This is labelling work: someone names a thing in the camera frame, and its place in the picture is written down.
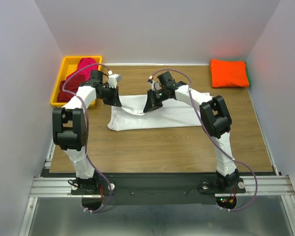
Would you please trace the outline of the white t shirt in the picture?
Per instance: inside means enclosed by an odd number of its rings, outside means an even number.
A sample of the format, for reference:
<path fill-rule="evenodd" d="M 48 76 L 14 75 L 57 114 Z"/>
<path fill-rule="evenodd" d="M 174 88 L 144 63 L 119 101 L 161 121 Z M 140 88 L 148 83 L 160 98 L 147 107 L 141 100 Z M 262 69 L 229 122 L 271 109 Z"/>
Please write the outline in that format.
<path fill-rule="evenodd" d="M 143 112 L 147 96 L 120 96 L 121 107 L 111 107 L 111 120 L 107 127 L 113 131 L 200 126 L 194 109 L 183 102 L 168 99 L 163 107 Z"/>

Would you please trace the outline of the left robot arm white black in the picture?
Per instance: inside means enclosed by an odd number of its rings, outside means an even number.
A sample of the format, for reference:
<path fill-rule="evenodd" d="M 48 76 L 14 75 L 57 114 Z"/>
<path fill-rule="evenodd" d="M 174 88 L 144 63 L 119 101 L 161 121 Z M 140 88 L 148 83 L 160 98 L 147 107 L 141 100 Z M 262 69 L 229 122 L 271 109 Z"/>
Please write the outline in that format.
<path fill-rule="evenodd" d="M 121 75 L 108 71 L 106 82 L 103 77 L 102 71 L 92 70 L 90 78 L 72 93 L 70 101 L 52 112 L 54 144 L 67 154 L 76 172 L 76 179 L 70 180 L 69 184 L 72 190 L 81 190 L 87 194 L 94 194 L 101 189 L 98 171 L 87 158 L 88 107 L 98 98 L 106 105 L 121 107 L 117 86 Z"/>

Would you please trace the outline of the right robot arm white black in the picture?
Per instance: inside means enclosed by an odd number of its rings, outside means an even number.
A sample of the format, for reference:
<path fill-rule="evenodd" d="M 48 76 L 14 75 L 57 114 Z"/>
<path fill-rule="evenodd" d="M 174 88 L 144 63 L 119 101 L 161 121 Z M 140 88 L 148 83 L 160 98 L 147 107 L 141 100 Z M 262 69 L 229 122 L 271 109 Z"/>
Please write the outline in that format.
<path fill-rule="evenodd" d="M 216 186 L 227 192 L 236 186 L 239 171 L 230 144 L 232 118 L 222 96 L 211 97 L 191 88 L 190 84 L 175 81 L 170 71 L 161 70 L 157 81 L 151 75 L 148 83 L 144 113 L 163 107 L 163 102 L 174 99 L 191 106 L 200 124 L 214 145 L 216 157 Z"/>

